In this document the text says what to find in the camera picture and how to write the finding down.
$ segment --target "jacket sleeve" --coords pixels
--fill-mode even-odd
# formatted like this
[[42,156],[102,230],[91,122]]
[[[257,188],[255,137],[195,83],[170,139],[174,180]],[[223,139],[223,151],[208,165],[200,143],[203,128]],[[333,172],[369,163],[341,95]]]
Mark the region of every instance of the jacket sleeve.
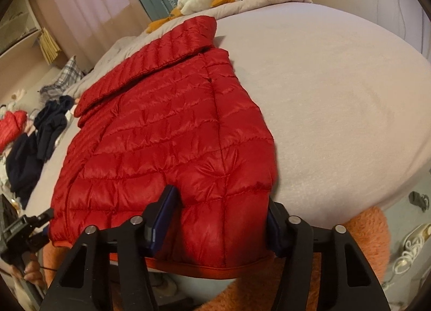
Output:
[[174,27],[117,65],[86,90],[76,107],[75,117],[81,117],[128,84],[213,47],[216,28],[215,18],[203,15]]

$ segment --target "yellow cloth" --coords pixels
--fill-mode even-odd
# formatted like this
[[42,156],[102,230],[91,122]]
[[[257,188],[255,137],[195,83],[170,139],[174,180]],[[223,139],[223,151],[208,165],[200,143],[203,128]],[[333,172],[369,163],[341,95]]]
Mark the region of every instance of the yellow cloth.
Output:
[[58,57],[61,49],[57,45],[57,42],[55,42],[53,37],[50,35],[48,30],[45,28],[42,28],[42,33],[39,36],[39,45],[45,60],[49,65],[51,65],[52,62]]
[[172,19],[178,18],[178,17],[182,17],[182,13],[179,10],[178,7],[175,7],[172,12],[171,15],[167,18],[163,18],[163,19],[159,19],[156,21],[151,22],[150,24],[148,24],[148,28],[146,30],[147,34],[151,34],[153,31],[157,30],[159,27],[161,27],[164,23],[170,22]]

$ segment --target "orange lining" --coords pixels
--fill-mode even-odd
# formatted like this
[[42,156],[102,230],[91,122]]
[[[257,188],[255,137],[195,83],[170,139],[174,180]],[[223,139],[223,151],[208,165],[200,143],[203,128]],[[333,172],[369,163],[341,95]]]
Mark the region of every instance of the orange lining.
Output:
[[[57,241],[53,243],[55,247],[67,247],[71,248],[72,245],[68,241]],[[111,261],[118,261],[117,254],[110,255]],[[179,274],[182,276],[194,277],[194,278],[208,278],[208,279],[234,279],[245,274],[253,273],[264,269],[269,266],[274,260],[274,256],[270,256],[260,259],[251,264],[230,267],[230,268],[218,268],[208,266],[198,266],[184,264],[180,262],[162,261],[152,257],[146,257],[145,261],[147,267],[158,269],[159,271],[168,272],[171,274]]]

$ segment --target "red down jacket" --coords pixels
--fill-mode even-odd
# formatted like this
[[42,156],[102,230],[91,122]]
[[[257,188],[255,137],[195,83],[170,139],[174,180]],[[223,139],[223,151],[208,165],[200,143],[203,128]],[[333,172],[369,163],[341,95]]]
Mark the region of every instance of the red down jacket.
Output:
[[265,247],[276,179],[258,106],[215,48],[216,21],[185,21],[116,66],[82,96],[50,237],[70,246],[88,225],[119,226],[178,187],[182,207],[148,266],[235,278],[272,259]]
[[19,110],[14,113],[7,111],[4,119],[0,120],[0,153],[6,146],[18,138],[24,130],[27,113]]

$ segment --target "pink curtain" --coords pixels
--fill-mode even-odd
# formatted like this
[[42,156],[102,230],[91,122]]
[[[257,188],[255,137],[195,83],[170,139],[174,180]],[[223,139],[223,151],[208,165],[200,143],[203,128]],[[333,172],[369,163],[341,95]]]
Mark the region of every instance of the pink curtain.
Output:
[[30,0],[35,15],[65,54],[90,70],[124,36],[139,35],[150,22],[139,0]]

